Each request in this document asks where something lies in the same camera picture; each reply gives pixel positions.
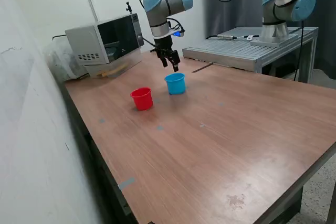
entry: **plastic cup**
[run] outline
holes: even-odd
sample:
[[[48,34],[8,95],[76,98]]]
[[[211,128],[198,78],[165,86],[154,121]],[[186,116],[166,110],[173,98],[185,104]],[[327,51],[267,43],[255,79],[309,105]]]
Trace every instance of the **plastic cup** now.
[[[153,107],[152,90],[150,88],[139,88],[131,93],[135,106],[138,110],[148,110]]]
[[[173,73],[164,78],[169,94],[183,94],[185,92],[184,77],[183,73]]]

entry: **plastic bag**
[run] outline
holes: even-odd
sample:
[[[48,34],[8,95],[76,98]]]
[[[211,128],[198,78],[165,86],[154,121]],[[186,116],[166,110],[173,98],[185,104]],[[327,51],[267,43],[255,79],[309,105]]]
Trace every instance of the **plastic bag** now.
[[[66,36],[55,38],[45,48],[44,55],[50,71],[59,81],[78,79],[88,73],[77,63]]]

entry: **robotic arm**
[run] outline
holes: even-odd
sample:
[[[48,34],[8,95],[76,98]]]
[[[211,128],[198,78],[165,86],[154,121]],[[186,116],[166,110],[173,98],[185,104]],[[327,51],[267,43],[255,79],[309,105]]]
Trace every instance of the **robotic arm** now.
[[[263,32],[260,39],[271,40],[277,33],[286,36],[287,32],[288,35],[288,31],[283,31],[287,26],[283,28],[281,24],[305,20],[312,13],[315,2],[316,0],[263,0]],[[143,4],[154,36],[156,54],[164,67],[167,67],[168,60],[177,72],[180,58],[177,51],[172,50],[171,37],[176,31],[169,28],[167,17],[192,8],[193,0],[143,0]]]

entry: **gray curtain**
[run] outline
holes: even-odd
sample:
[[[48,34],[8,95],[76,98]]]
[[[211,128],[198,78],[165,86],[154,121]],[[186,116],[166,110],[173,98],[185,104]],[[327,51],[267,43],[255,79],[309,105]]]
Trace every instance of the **gray curtain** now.
[[[262,0],[233,0],[221,3],[206,0],[207,35],[216,35],[238,26],[261,26]],[[305,21],[306,27],[319,27],[315,68],[336,79],[336,0],[317,0],[314,13]]]

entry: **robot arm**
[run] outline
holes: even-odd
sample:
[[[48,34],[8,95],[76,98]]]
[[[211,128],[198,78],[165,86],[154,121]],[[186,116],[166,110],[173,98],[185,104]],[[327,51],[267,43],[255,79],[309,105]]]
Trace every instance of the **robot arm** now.
[[[167,60],[173,65],[175,72],[179,70],[180,58],[176,50],[172,50],[171,34],[167,17],[183,12],[193,7],[193,0],[143,0],[149,25],[154,36],[156,54],[161,59],[164,67]]]
[[[263,25],[279,22],[300,21],[306,19],[313,11],[316,0],[263,0]],[[172,63],[174,71],[178,71],[180,63],[176,50],[172,50],[171,34],[167,17],[193,7],[193,0],[143,0],[144,8],[154,36],[156,53],[163,66],[167,67],[167,59]]]

